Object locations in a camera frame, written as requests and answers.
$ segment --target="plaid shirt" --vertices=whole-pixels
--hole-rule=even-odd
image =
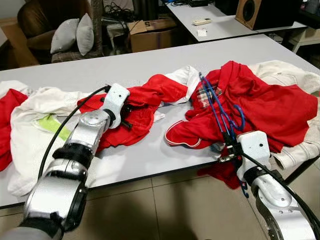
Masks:
[[[214,85],[211,85],[213,89],[215,89],[215,94],[219,97],[221,94],[222,94],[222,91],[220,88],[218,88],[218,84],[214,84]],[[209,91],[208,92],[210,98],[212,99],[212,103],[215,102],[215,99],[213,98],[213,95],[211,94],[211,92]],[[209,106],[209,100],[208,100],[208,96],[206,94],[206,91],[204,90],[203,87],[200,87],[198,90],[197,90],[197,98],[198,98],[198,101],[200,103],[202,103],[202,106],[204,108],[208,107]]]

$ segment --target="tiled floor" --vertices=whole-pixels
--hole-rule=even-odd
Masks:
[[[240,189],[231,190],[212,177],[197,177],[196,171],[91,191],[80,227],[64,239],[268,239]],[[319,183],[320,170],[313,165],[291,185],[318,217]],[[21,212],[22,207],[0,210],[0,234],[19,224]]]

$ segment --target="white paper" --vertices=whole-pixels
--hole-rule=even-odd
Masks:
[[[207,29],[202,28],[197,30],[198,37],[206,37],[207,36]]]

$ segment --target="clothing pile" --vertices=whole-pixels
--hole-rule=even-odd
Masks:
[[[318,75],[280,61],[251,66],[230,61],[221,69],[211,71],[206,78],[219,95],[227,114],[237,124],[240,116],[232,106],[238,104],[242,107],[246,121],[244,132],[266,132],[270,150],[282,168],[296,166],[320,154],[319,98],[310,95],[320,90]],[[23,196],[37,182],[43,153],[60,126],[61,118],[66,117],[89,93],[64,92],[55,87],[30,91],[17,81],[0,82],[0,89],[0,108],[6,116],[0,118],[5,133],[0,139],[0,170],[9,164],[11,154],[15,172],[8,191]],[[189,100],[193,109],[185,114],[186,120],[168,126],[165,133],[167,143],[201,149],[223,141],[200,84],[199,72],[193,67],[187,66],[165,75],[156,74],[144,85],[128,90],[127,104],[131,111],[125,120],[133,127],[128,129],[120,125],[109,129],[101,138],[99,151],[139,142],[152,131],[155,121],[165,117],[157,111],[159,107]],[[103,104],[102,97],[105,94],[91,98],[65,126],[51,148],[44,169],[53,160],[53,151],[68,138],[79,114],[99,109]],[[217,103],[213,105],[219,112]],[[216,165],[214,169],[199,174],[211,174],[231,188],[239,185],[230,164]]]

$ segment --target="blue cord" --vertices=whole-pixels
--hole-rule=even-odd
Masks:
[[[221,127],[220,122],[219,122],[219,120],[218,120],[218,116],[217,116],[217,114],[216,114],[216,110],[215,110],[215,108],[214,108],[214,106],[213,106],[213,104],[212,104],[211,97],[210,97],[210,95],[209,95],[209,93],[208,93],[208,90],[207,90],[206,86],[204,85],[203,81],[206,82],[206,85],[208,86],[208,88],[209,88],[209,90],[210,90],[210,93],[212,94],[212,96],[214,97],[215,101],[217,102],[217,104],[218,104],[218,106],[219,106],[220,116],[221,116],[221,119],[222,119],[222,122],[223,122],[223,125],[224,125],[224,127],[225,127],[225,130],[226,130],[227,134],[228,134],[229,136],[231,136],[233,139],[235,139],[235,138],[236,138],[236,134],[235,134],[235,131],[234,131],[233,128],[235,128],[235,129],[237,129],[237,130],[239,130],[239,131],[242,131],[242,130],[244,129],[245,123],[246,123],[245,115],[244,115],[241,107],[238,106],[238,105],[236,105],[236,104],[234,105],[234,107],[238,110],[238,112],[240,113],[240,116],[241,116],[241,125],[238,126],[233,120],[231,120],[231,119],[229,118],[228,114],[224,111],[224,109],[223,109],[223,107],[222,107],[222,105],[221,105],[221,103],[220,103],[220,101],[219,101],[219,99],[218,99],[218,97],[217,97],[217,95],[216,95],[216,92],[213,90],[213,88],[212,88],[211,84],[209,83],[209,81],[208,81],[201,73],[199,73],[199,77],[200,77],[200,79],[201,79],[201,84],[202,84],[202,86],[203,86],[203,89],[205,90],[205,93],[206,93],[206,95],[207,95],[207,97],[208,97],[208,100],[209,100],[210,106],[211,106],[211,108],[212,108],[212,110],[213,110],[213,113],[214,113],[214,116],[215,116],[215,118],[216,118],[216,121],[217,121],[217,123],[218,123],[218,125],[219,125],[220,131],[223,132],[222,127]],[[228,121],[229,126],[230,126],[230,129],[228,129],[224,117],[225,117],[226,120]]]
[[[221,132],[223,132],[223,131],[222,131],[221,124],[220,124],[220,122],[219,122],[219,120],[218,120],[218,116],[217,116],[216,110],[215,110],[214,105],[213,105],[213,103],[212,103],[212,101],[211,101],[211,97],[210,97],[210,95],[209,95],[209,93],[208,93],[208,90],[207,90],[206,86],[204,85],[204,83],[203,83],[202,81],[201,81],[201,84],[202,84],[202,87],[203,87],[203,89],[204,89],[204,91],[205,91],[205,93],[206,93],[206,96],[207,96],[207,98],[208,98],[210,107],[211,107],[211,109],[212,109],[212,111],[213,111],[213,113],[214,113],[216,122],[218,123],[219,129],[220,129]]]

